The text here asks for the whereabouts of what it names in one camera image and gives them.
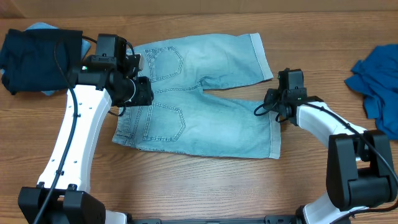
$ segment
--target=denim jeans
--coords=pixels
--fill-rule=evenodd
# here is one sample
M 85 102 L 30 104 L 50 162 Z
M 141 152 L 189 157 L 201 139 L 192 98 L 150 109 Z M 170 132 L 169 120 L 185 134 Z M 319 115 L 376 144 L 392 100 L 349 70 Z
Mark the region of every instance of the denim jeans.
M 113 141 L 145 151 L 198 156 L 279 158 L 275 113 L 254 116 L 260 101 L 204 93 L 273 77 L 259 34 L 208 34 L 145 44 L 141 76 L 152 83 L 151 106 L 127 108 Z

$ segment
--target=folded blue fabric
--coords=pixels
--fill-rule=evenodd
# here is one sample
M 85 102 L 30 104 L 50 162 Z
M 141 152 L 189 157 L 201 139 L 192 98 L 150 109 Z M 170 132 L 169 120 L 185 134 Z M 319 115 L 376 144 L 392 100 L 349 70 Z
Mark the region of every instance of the folded blue fabric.
M 151 106 L 127 108 L 113 141 L 145 151 L 197 156 L 280 156 L 276 113 L 254 116 L 261 101 L 222 99 L 204 90 L 253 85 L 273 77 L 259 34 L 208 34 L 134 48 L 152 82 Z
M 58 28 L 55 26 L 46 24 L 44 22 L 36 22 L 35 24 L 28 27 L 26 30 L 31 30 L 31 29 L 58 29 Z M 90 47 L 91 47 L 91 44 L 89 42 L 87 42 L 85 40 L 83 40 L 81 42 L 81 59 L 83 59 L 85 57 L 85 55 L 87 54 L 87 51 L 90 49 Z M 47 96 L 50 96 L 55 92 L 56 92 L 56 90 L 43 91 L 43 93 L 46 94 Z
M 366 60 L 351 70 L 345 80 L 353 90 L 365 95 L 369 119 L 390 139 L 398 139 L 398 45 L 377 46 Z

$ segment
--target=back pocket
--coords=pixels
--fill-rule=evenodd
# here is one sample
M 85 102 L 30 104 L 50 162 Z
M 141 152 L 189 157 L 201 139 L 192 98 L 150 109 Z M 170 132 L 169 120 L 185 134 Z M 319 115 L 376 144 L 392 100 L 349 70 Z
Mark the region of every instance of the back pocket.
M 150 81 L 165 80 L 181 74 L 183 59 L 174 47 L 145 50 Z
M 185 120 L 180 108 L 152 102 L 142 139 L 175 142 L 184 129 Z

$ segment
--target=light blue jeans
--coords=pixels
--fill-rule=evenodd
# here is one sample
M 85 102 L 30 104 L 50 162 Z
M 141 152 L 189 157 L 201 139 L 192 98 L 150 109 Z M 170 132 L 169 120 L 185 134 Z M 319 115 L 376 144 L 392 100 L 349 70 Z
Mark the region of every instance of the light blue jeans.
M 127 108 L 113 141 L 145 151 L 198 156 L 279 158 L 275 113 L 254 116 L 261 101 L 229 100 L 204 90 L 273 77 L 259 34 L 198 35 L 134 48 L 145 58 L 152 106 Z

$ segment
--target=black fabric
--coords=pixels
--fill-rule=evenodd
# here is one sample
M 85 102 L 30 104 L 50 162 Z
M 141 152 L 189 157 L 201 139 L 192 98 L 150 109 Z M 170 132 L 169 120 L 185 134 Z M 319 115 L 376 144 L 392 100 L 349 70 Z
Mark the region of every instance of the black fabric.
M 2 84 L 12 94 L 18 91 L 47 91 L 67 88 L 53 58 L 67 74 L 71 65 L 81 60 L 83 31 L 35 29 L 21 32 L 9 29 L 0 51 L 0 68 L 5 69 Z

